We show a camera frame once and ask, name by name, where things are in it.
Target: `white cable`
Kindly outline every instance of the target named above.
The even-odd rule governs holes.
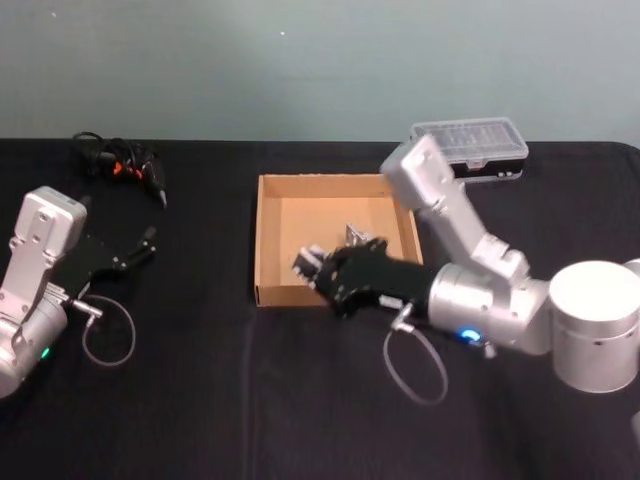
[[[120,365],[126,363],[130,358],[131,355],[133,355],[133,352],[136,349],[136,326],[133,323],[133,318],[131,317],[131,314],[127,311],[126,308],[124,308],[120,303],[116,302],[114,299],[109,298],[109,297],[104,297],[102,295],[95,295],[93,293],[90,294],[86,294],[84,295],[85,299],[88,298],[93,298],[95,300],[102,300],[105,301],[107,303],[111,303],[112,305],[115,305],[116,307],[118,307],[122,312],[124,312],[125,317],[127,317],[127,320],[129,322],[129,325],[131,327],[131,347],[129,347],[129,351],[127,352],[127,354],[121,358],[120,360],[117,360],[115,362],[105,362],[103,360],[100,360],[99,358],[97,358],[93,353],[91,353],[89,351],[89,347],[87,346],[87,337],[89,336],[89,330],[91,330],[91,326],[94,324],[94,321],[88,321],[87,325],[84,327],[84,332],[82,333],[82,349],[84,350],[84,353],[87,355],[87,357],[89,357],[89,359],[97,364],[100,365],[101,367],[109,367],[109,368],[113,368],[113,367],[119,367]]]
[[[433,399],[421,397],[415,392],[415,390],[407,385],[407,382],[405,382],[396,371],[395,367],[393,366],[393,362],[391,361],[391,357],[389,356],[389,340],[391,340],[391,336],[396,331],[403,331],[416,337],[427,350],[427,352],[431,355],[431,358],[433,358],[433,361],[436,364],[436,367],[438,367],[438,371],[440,372],[440,378],[442,379],[442,390],[440,391],[440,395],[438,395],[437,397]],[[412,401],[414,401],[418,405],[433,407],[435,405],[438,405],[445,399],[445,397],[447,396],[447,392],[449,391],[449,376],[447,374],[447,368],[444,366],[442,358],[440,357],[434,346],[431,344],[431,342],[418,329],[414,328],[413,325],[402,322],[395,328],[389,330],[389,333],[387,333],[387,336],[384,339],[382,354],[384,356],[384,363],[387,367],[387,370],[389,370],[391,378],[393,378],[398,387],[400,387],[400,390],[402,390],[403,393]]]

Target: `white cylindrical base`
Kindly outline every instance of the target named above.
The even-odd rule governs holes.
[[[610,262],[582,262],[549,284],[553,366],[568,385],[619,390],[638,373],[640,279]]]

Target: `small metal object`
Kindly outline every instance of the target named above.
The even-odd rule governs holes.
[[[347,231],[345,235],[345,244],[347,247],[355,247],[357,245],[364,245],[371,240],[371,235],[358,230],[352,223],[347,223]]]
[[[73,306],[73,308],[75,308],[79,312],[86,313],[90,317],[95,317],[95,318],[102,317],[102,314],[103,314],[102,310],[96,307],[92,307],[88,303],[85,303],[81,300],[74,300],[73,302],[71,302],[71,305]]]
[[[402,325],[405,324],[405,320],[407,318],[409,318],[409,316],[411,315],[411,313],[413,313],[413,304],[411,303],[407,303],[402,310],[400,310],[400,312],[398,312],[398,315],[396,315],[396,318],[393,319],[393,322],[391,322],[391,329],[392,330],[404,330],[404,328],[402,328]]]

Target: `robotic arm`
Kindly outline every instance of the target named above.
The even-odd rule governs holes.
[[[486,231],[431,137],[398,147],[381,171],[396,199],[430,224],[452,263],[436,272],[392,259],[379,238],[329,255],[302,249],[294,269],[337,312],[395,305],[396,326],[413,314],[475,345],[551,351],[558,377],[585,392],[612,392],[635,378],[640,261],[581,262],[549,282],[535,280],[525,256]]]
[[[67,326],[65,308],[89,315],[87,325],[102,316],[101,310],[79,299],[89,281],[96,274],[130,266],[101,242],[82,237],[86,217],[82,203],[49,187],[24,198],[0,286],[0,398],[12,394],[46,356]],[[147,240],[144,251],[134,252],[136,261],[155,252]],[[130,257],[121,258],[134,263]]]

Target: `cardboard box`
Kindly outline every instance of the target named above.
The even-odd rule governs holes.
[[[413,213],[382,175],[261,175],[256,218],[255,295],[260,306],[323,305],[291,267],[300,248],[345,245],[346,224],[389,241],[388,253],[422,263]]]

